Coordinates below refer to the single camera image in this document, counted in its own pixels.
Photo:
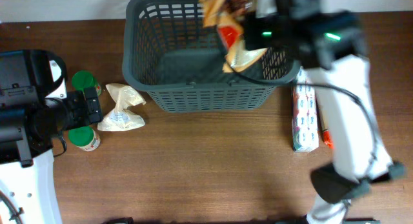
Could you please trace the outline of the green lid jar beige label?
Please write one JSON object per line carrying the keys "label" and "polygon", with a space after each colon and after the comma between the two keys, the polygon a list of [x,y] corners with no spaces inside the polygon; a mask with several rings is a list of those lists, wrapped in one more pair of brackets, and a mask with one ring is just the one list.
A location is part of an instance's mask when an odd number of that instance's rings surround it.
{"label": "green lid jar beige label", "polygon": [[101,143],[99,135],[91,127],[69,130],[68,138],[72,144],[86,152],[97,149]]}

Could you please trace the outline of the clear bag of beige powder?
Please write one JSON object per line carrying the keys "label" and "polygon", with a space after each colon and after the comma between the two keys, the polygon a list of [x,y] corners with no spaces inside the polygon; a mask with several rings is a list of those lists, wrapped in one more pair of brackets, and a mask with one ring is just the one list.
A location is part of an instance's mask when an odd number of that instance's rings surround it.
{"label": "clear bag of beige powder", "polygon": [[144,119],[130,111],[129,107],[145,105],[141,94],[129,85],[111,83],[106,85],[115,107],[97,124],[97,129],[104,132],[124,132],[145,126]]}

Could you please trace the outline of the beige printed snack bag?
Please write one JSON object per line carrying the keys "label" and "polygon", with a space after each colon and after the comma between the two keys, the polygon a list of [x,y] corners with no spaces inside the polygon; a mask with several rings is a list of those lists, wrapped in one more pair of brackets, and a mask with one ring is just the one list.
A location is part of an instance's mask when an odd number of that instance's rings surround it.
{"label": "beige printed snack bag", "polygon": [[247,50],[241,22],[247,14],[250,0],[199,0],[203,10],[203,26],[214,27],[226,50],[224,73],[243,72],[268,51],[266,48]]}

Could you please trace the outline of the grey plastic shopping basket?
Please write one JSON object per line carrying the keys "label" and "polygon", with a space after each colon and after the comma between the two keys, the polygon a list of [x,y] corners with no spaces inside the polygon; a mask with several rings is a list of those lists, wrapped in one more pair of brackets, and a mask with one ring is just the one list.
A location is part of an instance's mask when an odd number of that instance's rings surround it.
{"label": "grey plastic shopping basket", "polygon": [[198,0],[130,0],[123,77],[167,112],[252,110],[300,65],[284,48],[267,50],[240,76],[227,74],[225,48],[202,24]]}

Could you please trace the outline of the white blue tissue pack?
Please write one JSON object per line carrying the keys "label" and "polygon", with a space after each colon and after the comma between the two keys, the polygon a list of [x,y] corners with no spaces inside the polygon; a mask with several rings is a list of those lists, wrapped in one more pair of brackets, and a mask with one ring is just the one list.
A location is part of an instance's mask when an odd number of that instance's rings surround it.
{"label": "white blue tissue pack", "polygon": [[295,152],[311,152],[319,146],[316,94],[307,73],[300,68],[292,89],[292,135]]}

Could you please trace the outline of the orange spaghetti pasta packet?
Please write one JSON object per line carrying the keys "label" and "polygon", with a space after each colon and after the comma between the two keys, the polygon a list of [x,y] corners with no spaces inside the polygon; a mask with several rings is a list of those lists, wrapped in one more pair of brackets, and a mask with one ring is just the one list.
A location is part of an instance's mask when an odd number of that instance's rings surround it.
{"label": "orange spaghetti pasta packet", "polygon": [[328,128],[327,119],[324,116],[323,107],[321,106],[319,101],[317,101],[317,113],[318,113],[319,120],[320,120],[322,140],[326,146],[328,146],[330,149],[333,149],[334,145],[333,145],[332,137],[331,137],[331,134]]}

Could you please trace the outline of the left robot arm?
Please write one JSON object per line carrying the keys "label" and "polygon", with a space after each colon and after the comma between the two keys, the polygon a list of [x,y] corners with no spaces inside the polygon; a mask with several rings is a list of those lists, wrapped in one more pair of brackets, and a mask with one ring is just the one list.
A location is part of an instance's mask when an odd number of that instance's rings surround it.
{"label": "left robot arm", "polygon": [[103,119],[96,90],[67,92],[67,79],[53,52],[1,53],[1,223],[62,222],[52,140]]}

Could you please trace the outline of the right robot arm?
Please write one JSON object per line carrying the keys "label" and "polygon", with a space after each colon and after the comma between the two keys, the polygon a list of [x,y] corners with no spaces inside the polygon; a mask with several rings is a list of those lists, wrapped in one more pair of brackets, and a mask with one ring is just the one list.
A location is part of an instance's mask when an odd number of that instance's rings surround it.
{"label": "right robot arm", "polygon": [[289,47],[328,121],[333,160],[311,172],[316,200],[297,222],[344,223],[353,199],[406,172],[390,157],[379,133],[358,17],[349,11],[326,14],[321,0],[252,0],[244,27],[249,50]]}

